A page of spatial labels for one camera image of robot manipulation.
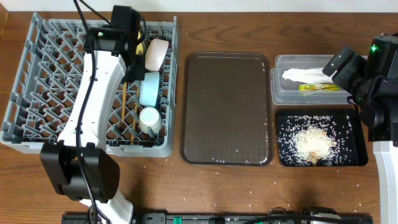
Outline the light blue bowl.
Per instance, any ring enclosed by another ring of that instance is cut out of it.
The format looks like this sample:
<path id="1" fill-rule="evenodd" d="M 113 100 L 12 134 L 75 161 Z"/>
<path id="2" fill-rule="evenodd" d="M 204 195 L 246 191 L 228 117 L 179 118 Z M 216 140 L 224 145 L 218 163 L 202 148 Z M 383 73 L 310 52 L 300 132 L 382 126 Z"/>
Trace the light blue bowl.
<path id="1" fill-rule="evenodd" d="M 159 72 L 145 73 L 139 90 L 139 103 L 142 106 L 155 107 L 160 85 Z"/>

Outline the pink white bowl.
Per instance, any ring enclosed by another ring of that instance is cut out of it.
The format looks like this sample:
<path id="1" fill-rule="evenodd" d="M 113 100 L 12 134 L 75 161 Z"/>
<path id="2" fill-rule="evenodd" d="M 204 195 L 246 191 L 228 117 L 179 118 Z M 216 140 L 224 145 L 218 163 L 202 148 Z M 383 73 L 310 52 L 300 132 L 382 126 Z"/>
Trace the pink white bowl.
<path id="1" fill-rule="evenodd" d="M 146 52 L 145 68 L 151 72 L 159 71 L 169 47 L 169 42 L 153 39 Z"/>

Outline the yellow plate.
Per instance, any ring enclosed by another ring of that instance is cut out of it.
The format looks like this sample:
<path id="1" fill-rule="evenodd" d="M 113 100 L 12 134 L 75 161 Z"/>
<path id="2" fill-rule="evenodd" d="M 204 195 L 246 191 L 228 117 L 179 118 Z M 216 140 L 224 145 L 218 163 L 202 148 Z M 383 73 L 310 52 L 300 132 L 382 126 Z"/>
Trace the yellow plate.
<path id="1" fill-rule="evenodd" d="M 144 55 L 145 54 L 145 39 L 146 34 L 144 31 L 139 31 L 137 36 L 137 47 L 136 47 L 136 55 Z"/>

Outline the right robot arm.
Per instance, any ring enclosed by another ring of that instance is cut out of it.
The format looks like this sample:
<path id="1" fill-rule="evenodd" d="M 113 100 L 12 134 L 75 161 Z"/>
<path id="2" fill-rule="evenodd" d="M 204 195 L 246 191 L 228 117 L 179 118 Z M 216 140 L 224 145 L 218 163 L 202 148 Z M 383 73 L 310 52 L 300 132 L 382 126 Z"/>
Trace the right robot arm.
<path id="1" fill-rule="evenodd" d="M 381 223 L 397 223 L 397 34 L 375 36 L 366 58 L 343 48 L 322 72 L 359 108 L 377 163 Z"/>

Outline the white napkin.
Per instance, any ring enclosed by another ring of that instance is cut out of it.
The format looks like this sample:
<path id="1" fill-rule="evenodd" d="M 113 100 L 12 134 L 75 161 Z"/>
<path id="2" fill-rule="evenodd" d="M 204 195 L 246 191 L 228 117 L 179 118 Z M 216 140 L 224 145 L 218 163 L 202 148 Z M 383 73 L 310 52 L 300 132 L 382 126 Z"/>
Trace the white napkin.
<path id="1" fill-rule="evenodd" d="M 332 83 L 332 78 L 323 73 L 322 68 L 299 69 L 291 68 L 282 74 L 285 80 L 306 84 Z"/>

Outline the green snack wrapper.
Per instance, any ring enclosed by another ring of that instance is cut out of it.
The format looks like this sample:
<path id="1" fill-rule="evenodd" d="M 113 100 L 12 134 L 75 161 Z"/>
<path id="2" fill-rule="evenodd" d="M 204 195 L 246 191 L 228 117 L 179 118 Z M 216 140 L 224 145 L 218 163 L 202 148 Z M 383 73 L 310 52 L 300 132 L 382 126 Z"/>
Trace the green snack wrapper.
<path id="1" fill-rule="evenodd" d="M 320 83 L 320 84 L 304 84 L 298 88 L 300 91 L 339 91 L 340 88 L 334 84 Z"/>

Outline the wooden chopstick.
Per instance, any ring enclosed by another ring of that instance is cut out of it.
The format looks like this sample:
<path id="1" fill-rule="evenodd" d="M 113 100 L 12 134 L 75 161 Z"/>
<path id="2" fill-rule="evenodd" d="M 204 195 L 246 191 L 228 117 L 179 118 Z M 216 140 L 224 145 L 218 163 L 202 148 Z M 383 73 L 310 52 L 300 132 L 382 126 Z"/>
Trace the wooden chopstick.
<path id="1" fill-rule="evenodd" d="M 121 112 L 122 124 L 124 123 L 124 119 L 126 116 L 126 94 L 127 94 L 127 82 L 124 82 L 123 95 L 122 95 L 122 112 Z"/>
<path id="2" fill-rule="evenodd" d="M 137 92 L 136 92 L 136 98 L 137 98 L 137 100 L 138 101 L 136 101 L 135 103 L 134 103 L 134 112 L 135 112 L 135 114 L 137 114 L 137 109 L 138 109 L 138 102 L 139 102 L 139 88 L 137 87 Z M 134 117 L 134 119 L 133 119 L 133 124 L 132 124 L 132 129 L 135 131 L 136 130 L 136 118 Z M 134 138 L 135 138 L 135 135 L 131 135 L 131 145 L 134 145 Z"/>

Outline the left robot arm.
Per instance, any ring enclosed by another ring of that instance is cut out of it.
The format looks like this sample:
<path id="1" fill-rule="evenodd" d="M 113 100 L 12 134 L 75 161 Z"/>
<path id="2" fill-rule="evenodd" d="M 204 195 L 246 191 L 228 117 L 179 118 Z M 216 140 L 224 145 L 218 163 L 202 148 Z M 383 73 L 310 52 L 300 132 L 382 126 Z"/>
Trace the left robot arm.
<path id="1" fill-rule="evenodd" d="M 143 80 L 145 56 L 141 15 L 114 6 L 101 27 L 83 21 L 83 75 L 71 115 L 55 144 L 44 144 L 40 160 L 56 191 L 89 207 L 90 223 L 131 223 L 134 207 L 119 191 L 120 168 L 106 152 L 106 132 L 121 82 Z"/>

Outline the white cup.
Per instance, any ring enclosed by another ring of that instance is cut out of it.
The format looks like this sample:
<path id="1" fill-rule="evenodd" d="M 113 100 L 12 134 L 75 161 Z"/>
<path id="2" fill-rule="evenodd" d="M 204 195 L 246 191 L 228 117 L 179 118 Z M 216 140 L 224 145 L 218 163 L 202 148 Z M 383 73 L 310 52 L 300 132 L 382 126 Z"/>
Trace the white cup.
<path id="1" fill-rule="evenodd" d="M 146 134 L 150 133 L 150 129 L 153 133 L 158 133 L 162 128 L 160 113 L 153 107 L 145 107 L 139 114 L 139 127 Z"/>

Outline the rice and food scraps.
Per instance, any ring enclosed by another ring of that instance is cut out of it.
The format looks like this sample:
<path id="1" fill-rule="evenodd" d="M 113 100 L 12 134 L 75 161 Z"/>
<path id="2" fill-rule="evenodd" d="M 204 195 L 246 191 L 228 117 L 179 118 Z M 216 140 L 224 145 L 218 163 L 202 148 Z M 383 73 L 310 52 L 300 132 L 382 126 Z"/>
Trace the rice and food scraps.
<path id="1" fill-rule="evenodd" d="M 277 118 L 280 161 L 287 167 L 354 166 L 359 159 L 347 115 Z"/>

